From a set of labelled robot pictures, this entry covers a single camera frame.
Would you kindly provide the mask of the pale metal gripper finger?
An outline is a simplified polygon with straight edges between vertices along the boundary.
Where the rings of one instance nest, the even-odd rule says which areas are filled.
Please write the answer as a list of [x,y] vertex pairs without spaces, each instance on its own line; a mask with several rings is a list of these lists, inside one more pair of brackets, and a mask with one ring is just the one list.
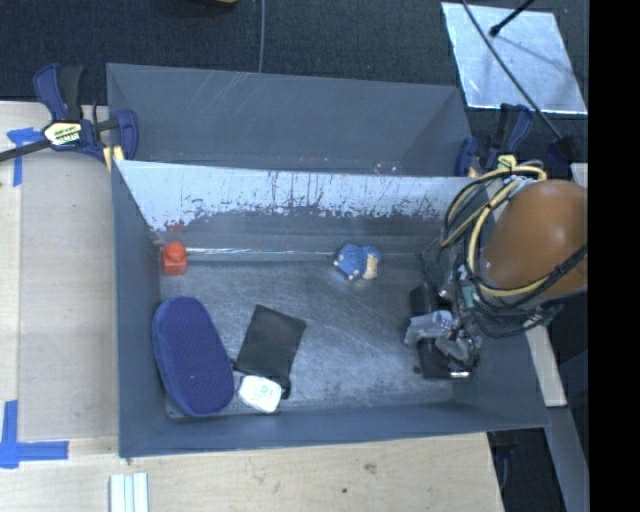
[[448,339],[439,337],[435,341],[436,348],[445,356],[452,358],[459,365],[473,365],[475,361],[475,345],[467,337]]
[[453,327],[453,317],[448,310],[436,310],[411,317],[403,343],[413,347],[422,339],[448,337]]

